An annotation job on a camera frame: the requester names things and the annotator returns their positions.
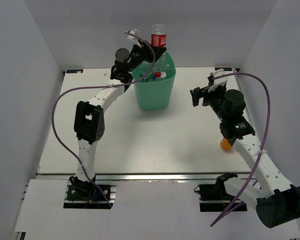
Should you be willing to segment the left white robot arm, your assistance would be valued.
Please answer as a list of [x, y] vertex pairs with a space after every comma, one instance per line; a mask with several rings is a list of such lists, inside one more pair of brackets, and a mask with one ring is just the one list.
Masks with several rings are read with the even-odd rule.
[[105, 131], [106, 110], [131, 84], [152, 77], [156, 63], [166, 50], [164, 46], [146, 46], [145, 43], [133, 45], [131, 51], [118, 49], [107, 85], [102, 86], [89, 101], [77, 103], [74, 132], [79, 144], [79, 164], [75, 179], [83, 182], [78, 188], [78, 194], [83, 199], [89, 200], [95, 195], [95, 187], [88, 182], [95, 177], [96, 147]]

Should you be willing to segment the orange juice bottle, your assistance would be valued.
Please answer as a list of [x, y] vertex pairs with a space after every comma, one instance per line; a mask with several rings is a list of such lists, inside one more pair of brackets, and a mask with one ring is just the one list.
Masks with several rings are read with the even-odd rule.
[[220, 141], [220, 147], [225, 150], [225, 151], [230, 151], [232, 150], [232, 146], [231, 144], [229, 143], [229, 141], [225, 138], [223, 138], [221, 141]]

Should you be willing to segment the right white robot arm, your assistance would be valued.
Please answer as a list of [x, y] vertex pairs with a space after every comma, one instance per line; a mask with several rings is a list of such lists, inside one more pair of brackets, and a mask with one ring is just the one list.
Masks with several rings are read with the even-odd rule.
[[228, 172], [216, 179], [215, 185], [203, 187], [203, 200], [230, 200], [238, 193], [239, 199], [256, 210], [261, 222], [268, 228], [300, 218], [300, 186], [294, 186], [274, 165], [267, 153], [260, 150], [261, 143], [253, 127], [243, 116], [246, 107], [244, 95], [235, 89], [218, 86], [195, 88], [190, 91], [193, 106], [202, 99], [220, 119], [220, 130], [230, 145], [249, 166], [260, 187], [248, 185], [237, 174]]

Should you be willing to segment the bottle green blue label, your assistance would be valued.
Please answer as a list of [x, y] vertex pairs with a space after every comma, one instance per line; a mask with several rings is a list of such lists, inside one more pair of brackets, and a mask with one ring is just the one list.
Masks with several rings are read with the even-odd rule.
[[139, 70], [140, 78], [142, 78], [141, 82], [149, 83], [155, 80], [154, 69], [151, 66], [141, 66]]

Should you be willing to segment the bottle red label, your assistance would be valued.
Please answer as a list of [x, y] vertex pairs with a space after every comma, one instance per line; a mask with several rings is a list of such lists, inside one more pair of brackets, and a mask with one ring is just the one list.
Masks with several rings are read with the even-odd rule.
[[155, 23], [151, 29], [151, 45], [154, 47], [156, 62], [154, 65], [154, 76], [163, 77], [163, 68], [165, 65], [166, 52], [166, 26], [164, 24]]

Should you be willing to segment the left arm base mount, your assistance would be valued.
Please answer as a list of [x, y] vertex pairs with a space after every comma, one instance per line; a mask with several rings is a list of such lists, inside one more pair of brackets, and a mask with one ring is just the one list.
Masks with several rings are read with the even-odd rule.
[[64, 209], [110, 210], [115, 199], [115, 185], [101, 184], [100, 189], [89, 181], [81, 181], [76, 176], [69, 178]]

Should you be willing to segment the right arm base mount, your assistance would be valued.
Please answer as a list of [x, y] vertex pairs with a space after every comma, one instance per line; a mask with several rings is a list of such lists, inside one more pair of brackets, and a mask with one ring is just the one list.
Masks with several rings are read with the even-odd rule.
[[200, 212], [218, 213], [223, 212], [234, 196], [225, 191], [224, 182], [237, 178], [238, 175], [232, 172], [225, 173], [216, 179], [214, 184], [199, 184], [193, 190], [199, 195]]

